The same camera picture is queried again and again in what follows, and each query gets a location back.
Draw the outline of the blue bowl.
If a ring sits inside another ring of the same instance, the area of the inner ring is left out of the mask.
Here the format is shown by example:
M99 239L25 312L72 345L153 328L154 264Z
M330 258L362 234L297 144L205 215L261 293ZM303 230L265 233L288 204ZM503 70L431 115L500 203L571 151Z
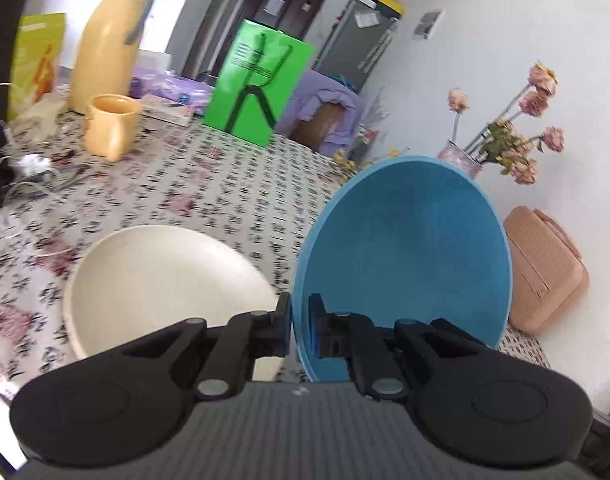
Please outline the blue bowl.
M490 348L508 322L512 266L502 222L462 171L427 156L378 162L341 186L309 230L292 290L297 352L312 382L345 382L341 359L319 358L308 299L327 311L446 318Z

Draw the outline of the pink hard case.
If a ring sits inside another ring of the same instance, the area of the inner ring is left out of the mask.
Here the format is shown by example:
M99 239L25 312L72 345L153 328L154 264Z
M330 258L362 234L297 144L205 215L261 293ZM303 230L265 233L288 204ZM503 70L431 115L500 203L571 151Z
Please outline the pink hard case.
M510 324L538 335L585 295L590 283L582 254L553 218L514 208L503 222L513 270Z

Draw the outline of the yellow green snack bag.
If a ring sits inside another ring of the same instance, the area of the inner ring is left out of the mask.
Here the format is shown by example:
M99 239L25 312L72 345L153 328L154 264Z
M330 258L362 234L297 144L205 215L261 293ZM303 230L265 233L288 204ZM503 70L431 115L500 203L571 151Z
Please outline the yellow green snack bag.
M23 15L10 72L7 117L16 119L55 87L66 14Z

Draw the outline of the pink textured vase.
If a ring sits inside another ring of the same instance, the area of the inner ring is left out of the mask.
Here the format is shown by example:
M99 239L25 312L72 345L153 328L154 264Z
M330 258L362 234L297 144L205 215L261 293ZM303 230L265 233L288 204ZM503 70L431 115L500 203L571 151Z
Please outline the pink textured vase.
M448 141L437 155L437 158L458 168L471 180L475 180L482 171L482 164L476 162L471 155L463 151L462 148L459 148L454 141Z

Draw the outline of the grey refrigerator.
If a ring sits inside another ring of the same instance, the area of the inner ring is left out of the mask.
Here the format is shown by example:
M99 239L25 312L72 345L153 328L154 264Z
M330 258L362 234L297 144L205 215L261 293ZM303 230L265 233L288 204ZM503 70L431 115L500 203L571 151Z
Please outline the grey refrigerator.
M377 0L349 0L313 70L359 93L393 40L401 14Z

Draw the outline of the flat book box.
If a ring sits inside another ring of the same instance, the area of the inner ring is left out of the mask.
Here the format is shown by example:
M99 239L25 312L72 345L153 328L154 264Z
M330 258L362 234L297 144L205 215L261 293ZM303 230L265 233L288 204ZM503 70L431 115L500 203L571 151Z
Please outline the flat book box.
M142 115L167 122L168 124L187 127L194 115L191 105L161 98L154 94L146 94L139 99Z

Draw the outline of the green paper shopping bag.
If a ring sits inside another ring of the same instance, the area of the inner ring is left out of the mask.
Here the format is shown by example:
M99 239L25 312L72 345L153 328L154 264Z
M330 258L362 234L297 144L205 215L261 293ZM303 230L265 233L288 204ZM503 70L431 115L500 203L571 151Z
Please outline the green paper shopping bag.
M203 124L265 148L314 48L244 21L226 55Z

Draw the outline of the purple jacket on chair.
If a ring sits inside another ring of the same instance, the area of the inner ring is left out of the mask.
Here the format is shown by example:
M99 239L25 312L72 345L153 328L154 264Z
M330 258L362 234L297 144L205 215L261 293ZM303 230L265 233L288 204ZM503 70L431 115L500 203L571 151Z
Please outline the purple jacket on chair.
M341 82L305 70L273 131L332 157L351 145L365 106Z

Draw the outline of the yellow thermos jug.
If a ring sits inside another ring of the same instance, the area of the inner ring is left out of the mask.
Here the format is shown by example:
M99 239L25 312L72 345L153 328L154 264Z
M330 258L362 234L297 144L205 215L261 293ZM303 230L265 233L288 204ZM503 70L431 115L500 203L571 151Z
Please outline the yellow thermos jug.
M83 114L94 96L128 93L153 2L102 0L99 3L78 44L70 77L70 110Z

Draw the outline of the dark entrance door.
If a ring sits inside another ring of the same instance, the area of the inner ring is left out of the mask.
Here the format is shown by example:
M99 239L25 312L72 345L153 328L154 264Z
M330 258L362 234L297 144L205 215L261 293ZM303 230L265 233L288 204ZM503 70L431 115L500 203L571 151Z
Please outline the dark entrance door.
M183 74L214 84L239 28L250 21L302 40L326 0L213 0Z

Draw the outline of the dried pink roses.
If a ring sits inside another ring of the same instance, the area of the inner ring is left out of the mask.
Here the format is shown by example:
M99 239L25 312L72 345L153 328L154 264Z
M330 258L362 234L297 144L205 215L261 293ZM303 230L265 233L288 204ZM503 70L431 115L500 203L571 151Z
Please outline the dried pink roses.
M457 144L457 136L461 116L470 108L470 99L462 90L451 89L447 106L454 114L454 122L448 141L454 141L476 162L480 162L482 169L486 165L496 165L504 176L511 177L516 184L533 185L537 180L538 168L532 153L564 151L564 131L550 126L536 136L523 136L515 127L515 121L521 117L538 119L544 116L558 87L559 79L554 70L541 62L533 64L528 71L526 85L465 146Z

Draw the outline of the yellow mug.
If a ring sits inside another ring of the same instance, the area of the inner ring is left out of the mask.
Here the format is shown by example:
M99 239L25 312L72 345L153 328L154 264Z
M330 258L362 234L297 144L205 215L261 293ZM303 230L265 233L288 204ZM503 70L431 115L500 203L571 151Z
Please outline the yellow mug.
M142 107L120 94L98 94L87 103L84 148L92 155L118 162L133 147Z

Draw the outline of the cream plate stack near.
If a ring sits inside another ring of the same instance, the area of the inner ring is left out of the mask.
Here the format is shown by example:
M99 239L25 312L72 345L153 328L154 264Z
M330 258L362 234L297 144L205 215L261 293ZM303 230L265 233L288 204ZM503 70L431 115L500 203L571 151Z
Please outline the cream plate stack near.
M74 266L63 318L85 359L186 318L223 326L271 311L278 296L252 263L219 240L178 226L134 226L104 237Z

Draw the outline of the purple tissue pack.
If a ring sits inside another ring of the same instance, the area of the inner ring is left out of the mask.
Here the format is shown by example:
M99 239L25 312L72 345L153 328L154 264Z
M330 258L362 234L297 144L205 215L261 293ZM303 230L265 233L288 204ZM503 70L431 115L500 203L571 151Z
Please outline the purple tissue pack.
M191 106L203 115L211 101L214 88L205 82L177 75L171 66L171 55L139 50L128 95L141 99L146 94Z

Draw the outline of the yellow flower branch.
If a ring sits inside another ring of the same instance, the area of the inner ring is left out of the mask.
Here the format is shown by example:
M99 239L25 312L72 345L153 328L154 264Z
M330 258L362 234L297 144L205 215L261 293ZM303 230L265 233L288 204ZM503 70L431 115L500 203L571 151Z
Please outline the yellow flower branch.
M385 155L379 157L372 157L364 162L356 162L349 158L344 150L336 151L332 156L332 162L328 171L329 177L337 182L339 185L343 185L361 171L370 168L371 166L381 162L381 160L396 158L401 155L405 155L409 152L409 148L390 148Z

